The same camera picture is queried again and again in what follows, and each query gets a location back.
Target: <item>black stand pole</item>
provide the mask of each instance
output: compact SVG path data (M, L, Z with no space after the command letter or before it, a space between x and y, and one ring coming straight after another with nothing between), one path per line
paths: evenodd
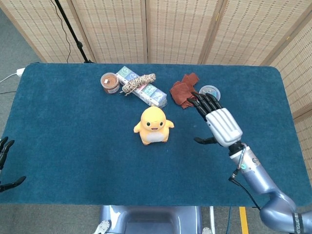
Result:
M62 14L62 16L63 16L63 18L64 18L64 20L65 20L65 22L66 22L66 24L67 24L67 27L69 28L69 31L70 31L71 34L73 35L73 38L74 38L74 40L75 40L75 42L76 42L76 44L77 44L77 47L78 47L78 49L80 50L81 55L83 56L84 63L92 63L91 60L88 60L88 59L87 59L86 54L84 53L84 51L83 51L83 49L82 49L82 47L83 47L83 46L82 46L82 43L77 39L76 34L75 34L75 32L74 32L72 26L70 25L70 23L69 23L69 21L68 21L68 18L67 18L67 16L66 16L66 14L65 14L65 12L64 12L64 10L63 10L63 8L62 8L60 2L59 2L59 0L55 0L55 3L57 4L58 9L59 9L60 13Z

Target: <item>yellow duck plush toy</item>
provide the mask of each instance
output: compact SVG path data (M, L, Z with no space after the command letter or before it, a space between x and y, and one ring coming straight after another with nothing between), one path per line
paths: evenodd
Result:
M134 132L140 133L144 145L152 142L167 142L169 128L174 124L166 119L165 113L158 107L147 108L141 116L141 121L135 126Z

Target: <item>round container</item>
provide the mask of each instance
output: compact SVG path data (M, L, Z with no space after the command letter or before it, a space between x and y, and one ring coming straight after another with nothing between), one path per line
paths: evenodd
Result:
M200 93L200 94L206 94L206 93L211 94L211 95L213 95L218 101L219 101L220 98L221 98L221 93L220 93L220 91L219 91L216 87L214 87L214 86L212 86L212 85L205 85L204 87L202 87L202 88L200 89L199 93Z
M120 88L117 76L111 72L102 75L101 85L103 86L104 91L108 94L114 94Z

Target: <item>yellow tape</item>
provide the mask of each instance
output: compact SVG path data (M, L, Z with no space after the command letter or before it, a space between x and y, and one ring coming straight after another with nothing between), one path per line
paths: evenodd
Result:
M242 225L242 234L248 234L248 224L245 207L239 207L239 215L240 215L240 223Z

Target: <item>woven panel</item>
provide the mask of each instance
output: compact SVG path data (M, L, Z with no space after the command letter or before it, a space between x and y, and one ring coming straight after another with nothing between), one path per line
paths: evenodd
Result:
M282 75L293 114L312 104L312 20L271 65Z
M207 64L260 65L311 0L229 0Z
M98 62L147 61L145 2L73 0Z
M296 123L295 126L312 185L312 116Z
M74 20L66 0L60 1L68 20L78 39L83 43L79 28ZM62 30L54 5L49 0L2 0L2 10L8 15L14 25L26 37L35 52L46 62L66 62L69 54L69 44ZM83 58L76 46L62 15L63 27L67 33L67 39L71 44L71 54L68 62L83 62ZM90 54L83 48L86 56Z
M198 63L217 0L149 0L149 62Z

